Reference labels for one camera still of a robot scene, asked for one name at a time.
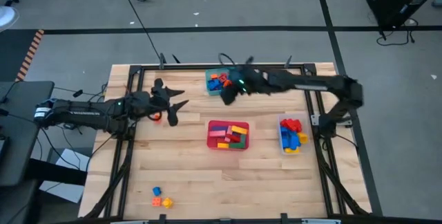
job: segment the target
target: orange warning tape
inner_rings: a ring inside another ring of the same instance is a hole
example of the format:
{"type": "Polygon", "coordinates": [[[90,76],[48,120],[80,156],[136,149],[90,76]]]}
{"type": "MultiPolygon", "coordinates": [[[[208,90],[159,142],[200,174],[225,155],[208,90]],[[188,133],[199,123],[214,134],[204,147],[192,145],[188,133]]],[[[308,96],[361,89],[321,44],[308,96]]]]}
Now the orange warning tape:
{"type": "Polygon", "coordinates": [[[15,81],[22,81],[25,79],[26,74],[28,73],[28,70],[30,68],[30,64],[32,63],[32,59],[34,59],[34,55],[37,52],[37,49],[39,47],[39,44],[41,42],[41,38],[43,37],[44,30],[39,30],[35,33],[34,39],[32,40],[32,43],[29,46],[29,50],[26,53],[25,59],[23,60],[23,63],[21,64],[20,71],[17,73],[17,77],[15,78],[15,81]]]}

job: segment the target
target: wooden table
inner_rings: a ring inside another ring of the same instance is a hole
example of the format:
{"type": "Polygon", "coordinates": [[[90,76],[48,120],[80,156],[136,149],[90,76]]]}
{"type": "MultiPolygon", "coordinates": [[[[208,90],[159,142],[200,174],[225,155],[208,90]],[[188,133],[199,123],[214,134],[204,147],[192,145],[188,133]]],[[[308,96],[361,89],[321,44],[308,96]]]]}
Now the wooden table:
{"type": "MultiPolygon", "coordinates": [[[[129,66],[112,67],[107,100],[124,95],[129,66]]],[[[335,74],[332,63],[318,63],[316,68],[319,75],[335,74]]],[[[139,122],[125,219],[158,219],[160,214],[167,214],[167,219],[280,218],[280,213],[288,213],[289,218],[326,217],[314,150],[284,156],[278,142],[278,114],[300,113],[307,118],[303,91],[271,97],[243,95],[225,106],[219,97],[208,96],[204,71],[148,71],[144,91],[150,92],[155,78],[162,78],[169,88],[186,91],[172,98],[172,103],[190,101],[178,112],[176,127],[170,127],[165,118],[160,123],[147,118],[139,122]],[[250,147],[242,152],[209,149],[209,120],[248,122],[250,147]],[[152,188],[156,186],[161,187],[163,198],[174,200],[171,209],[151,206],[152,188]]],[[[331,93],[323,93],[323,100],[326,111],[336,103],[331,93]]],[[[311,140],[310,128],[304,128],[311,140]]],[[[352,140],[350,129],[339,127],[337,133],[352,140]]],[[[94,149],[107,137],[99,131],[94,149]]],[[[340,138],[332,142],[342,184],[363,209],[370,211],[355,147],[340,138]]],[[[107,188],[114,151],[115,141],[111,140],[92,158],[79,216],[89,212],[107,188]]],[[[333,186],[329,185],[337,212],[333,186]]],[[[113,214],[118,199],[119,190],[115,192],[113,214]]]]}

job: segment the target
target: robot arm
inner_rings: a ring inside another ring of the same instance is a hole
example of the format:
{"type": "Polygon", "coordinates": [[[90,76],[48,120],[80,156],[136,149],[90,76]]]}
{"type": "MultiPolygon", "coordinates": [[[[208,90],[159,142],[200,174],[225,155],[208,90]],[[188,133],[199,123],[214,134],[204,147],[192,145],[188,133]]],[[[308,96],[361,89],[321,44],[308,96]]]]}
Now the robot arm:
{"type": "Polygon", "coordinates": [[[131,121],[154,113],[168,112],[171,126],[178,124],[177,111],[187,101],[171,106],[171,97],[184,91],[163,88],[161,79],[148,92],[134,92],[125,97],[102,103],[73,102],[70,100],[49,99],[37,105],[34,121],[41,127],[50,127],[61,123],[101,129],[118,136],[124,135],[131,121]]]}
{"type": "Polygon", "coordinates": [[[236,66],[229,71],[233,82],[221,92],[226,105],[235,101],[238,94],[281,93],[291,89],[327,91],[338,98],[338,103],[329,113],[319,117],[319,131],[324,137],[336,135],[336,124],[344,121],[344,115],[350,109],[363,105],[362,86],[352,78],[342,75],[312,76],[294,75],[286,70],[257,70],[252,66],[250,57],[245,65],[236,66]]]}

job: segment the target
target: gray floor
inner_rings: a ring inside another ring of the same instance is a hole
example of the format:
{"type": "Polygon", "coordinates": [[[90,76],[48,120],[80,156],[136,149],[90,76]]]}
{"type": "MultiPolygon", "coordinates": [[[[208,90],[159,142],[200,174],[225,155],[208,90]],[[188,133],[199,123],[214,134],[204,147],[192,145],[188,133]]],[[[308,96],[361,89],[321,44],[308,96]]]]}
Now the gray floor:
{"type": "MultiPolygon", "coordinates": [[[[432,8],[430,1],[413,17],[421,25],[442,25],[442,10],[432,8]]],[[[133,3],[146,27],[325,25],[319,0],[133,3]]],[[[375,25],[365,0],[327,3],[335,26],[375,25]]],[[[14,28],[140,27],[127,0],[22,0],[16,7],[21,19],[14,28]]],[[[442,130],[437,104],[442,92],[442,32],[416,32],[415,44],[393,47],[376,45],[376,32],[336,35],[348,74],[365,87],[366,103],[359,115],[384,215],[442,219],[438,187],[442,130]],[[431,75],[439,77],[434,80],[431,75]]],[[[255,55],[259,62],[283,62],[293,55],[295,62],[334,62],[326,32],[158,33],[151,37],[170,62],[171,54],[182,62],[216,62],[219,52],[237,61],[255,55]]],[[[389,39],[403,40],[404,32],[389,39]]],[[[155,62],[143,34],[45,35],[26,79],[98,92],[112,64],[155,62]]],[[[55,96],[70,94],[56,91],[55,96]]],[[[50,134],[57,148],[67,147],[60,130],[50,134]]],[[[76,147],[92,146],[93,131],[83,136],[76,131],[67,134],[76,147]]],[[[40,140],[47,153],[46,141],[40,140]]]]}

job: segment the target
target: plastic bin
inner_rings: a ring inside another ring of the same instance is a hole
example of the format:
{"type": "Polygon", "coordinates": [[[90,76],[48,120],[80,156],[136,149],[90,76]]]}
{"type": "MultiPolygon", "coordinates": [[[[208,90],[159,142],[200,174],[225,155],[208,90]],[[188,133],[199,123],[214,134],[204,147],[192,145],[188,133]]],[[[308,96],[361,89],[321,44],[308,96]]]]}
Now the plastic bin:
{"type": "Polygon", "coordinates": [[[227,76],[229,76],[229,69],[228,68],[215,68],[215,69],[206,70],[206,90],[210,96],[216,96],[216,95],[221,94],[221,90],[216,90],[216,91],[209,90],[209,80],[211,80],[210,76],[215,75],[215,74],[217,76],[220,76],[222,73],[226,73],[227,76]]]}
{"type": "Polygon", "coordinates": [[[306,153],[309,153],[311,151],[311,149],[313,148],[313,136],[311,134],[311,127],[310,127],[310,122],[308,120],[307,114],[302,114],[302,113],[280,114],[280,115],[278,115],[277,128],[278,128],[278,135],[279,135],[279,145],[280,145],[281,152],[283,155],[290,156],[290,155],[306,154],[306,153]],[[309,142],[307,144],[301,144],[301,146],[299,147],[300,151],[298,153],[287,153],[284,151],[284,148],[282,147],[282,134],[281,134],[280,123],[284,119],[299,120],[302,125],[302,133],[307,134],[309,137],[309,142]]]}
{"type": "Polygon", "coordinates": [[[211,120],[209,121],[209,127],[207,129],[207,147],[210,149],[217,149],[222,151],[245,151],[249,148],[249,138],[250,138],[250,128],[247,122],[235,122],[235,121],[221,121],[221,120],[211,120]],[[234,125],[237,127],[242,127],[249,130],[246,135],[246,146],[244,149],[234,149],[234,148],[218,148],[216,138],[209,137],[209,132],[212,127],[227,127],[229,125],[234,125]]]}

